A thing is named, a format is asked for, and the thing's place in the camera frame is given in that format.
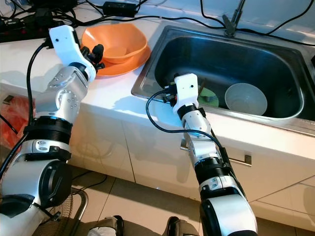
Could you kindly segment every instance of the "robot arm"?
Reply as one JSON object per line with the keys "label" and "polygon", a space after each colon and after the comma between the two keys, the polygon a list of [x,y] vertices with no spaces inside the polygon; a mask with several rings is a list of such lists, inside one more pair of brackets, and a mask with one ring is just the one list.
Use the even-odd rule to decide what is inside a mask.
{"label": "robot arm", "polygon": [[79,106],[88,84],[103,68],[99,63],[103,46],[90,53],[80,51],[70,26],[50,30],[50,37],[64,67],[36,98],[35,119],[27,126],[27,138],[2,180],[0,233],[30,236],[38,225],[52,216],[46,210],[64,202],[71,192],[69,140]]}
{"label": "robot arm", "polygon": [[[177,113],[185,130],[211,134],[211,126],[202,109],[198,109],[197,76],[175,78]],[[237,181],[223,147],[200,133],[184,133],[189,156],[199,182],[200,216],[205,236],[256,236],[255,215]]]}

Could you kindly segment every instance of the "sink basin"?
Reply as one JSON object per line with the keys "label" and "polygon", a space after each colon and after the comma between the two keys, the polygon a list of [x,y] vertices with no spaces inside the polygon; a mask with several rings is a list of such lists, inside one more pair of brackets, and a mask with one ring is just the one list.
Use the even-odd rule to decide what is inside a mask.
{"label": "sink basin", "polygon": [[[186,73],[217,95],[218,108],[201,104],[207,112],[315,136],[315,85],[298,50],[166,26],[131,92],[150,97]],[[235,83],[265,94],[263,115],[228,109],[224,95]]]}

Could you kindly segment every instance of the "white countertop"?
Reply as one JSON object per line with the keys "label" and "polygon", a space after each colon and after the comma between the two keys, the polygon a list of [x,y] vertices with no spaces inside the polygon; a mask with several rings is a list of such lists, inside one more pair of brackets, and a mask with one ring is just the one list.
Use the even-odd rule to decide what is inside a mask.
{"label": "white countertop", "polygon": [[[83,21],[94,19],[97,16],[97,13],[87,9],[78,9],[76,13],[77,17]],[[175,24],[174,22],[166,23],[166,21],[161,24],[161,22],[159,19],[143,19],[131,23],[135,24],[145,34],[152,49],[163,26],[169,23]],[[183,21],[176,24],[185,26],[188,23]],[[79,37],[82,36],[84,29],[84,27],[76,29]],[[206,29],[206,31],[216,34],[222,34],[223,32],[213,29]],[[237,37],[297,48],[302,52],[311,74],[315,74],[310,63],[310,59],[314,54],[314,49],[311,47],[239,32]],[[2,94],[27,94],[27,66],[33,52],[42,42],[42,39],[35,39],[0,44],[0,89]],[[46,89],[48,82],[55,76],[61,66],[54,50],[42,50],[39,53],[31,71],[31,87],[35,94]],[[151,125],[145,112],[147,100],[131,94],[131,88],[142,68],[140,67],[120,76],[97,77],[89,86],[88,94],[82,101],[81,110],[128,122]],[[152,116],[156,118],[160,125],[168,128],[181,126],[178,116],[172,113],[172,109],[168,104],[153,101],[150,106]],[[315,159],[315,138],[313,137],[216,114],[207,113],[207,119],[224,146],[265,154],[280,151]]]}

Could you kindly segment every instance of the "tile floor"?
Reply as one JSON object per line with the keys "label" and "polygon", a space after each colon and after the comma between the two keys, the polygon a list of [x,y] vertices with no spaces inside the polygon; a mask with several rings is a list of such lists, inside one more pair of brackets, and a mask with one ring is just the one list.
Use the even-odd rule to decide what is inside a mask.
{"label": "tile floor", "polygon": [[[85,169],[73,168],[73,176],[86,172]],[[73,187],[81,188],[104,179],[100,173],[88,173],[73,182]],[[160,236],[165,233],[170,216],[187,220],[199,231],[199,202],[148,188],[122,179],[108,177],[97,186],[86,189],[89,204],[83,215],[75,236],[86,236],[98,220],[106,216],[119,214],[125,220],[126,236]],[[73,198],[73,213],[80,205],[80,197]],[[315,232],[305,231],[292,226],[279,224],[265,219],[257,219],[259,236],[315,236]],[[66,235],[73,221],[66,228]]]}

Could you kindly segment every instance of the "white bowl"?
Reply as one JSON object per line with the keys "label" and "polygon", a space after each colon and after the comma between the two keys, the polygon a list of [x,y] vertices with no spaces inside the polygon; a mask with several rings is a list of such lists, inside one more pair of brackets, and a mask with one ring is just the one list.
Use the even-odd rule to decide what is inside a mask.
{"label": "white bowl", "polygon": [[225,102],[230,110],[261,116],[267,110],[267,99],[254,85],[238,83],[225,92]]}

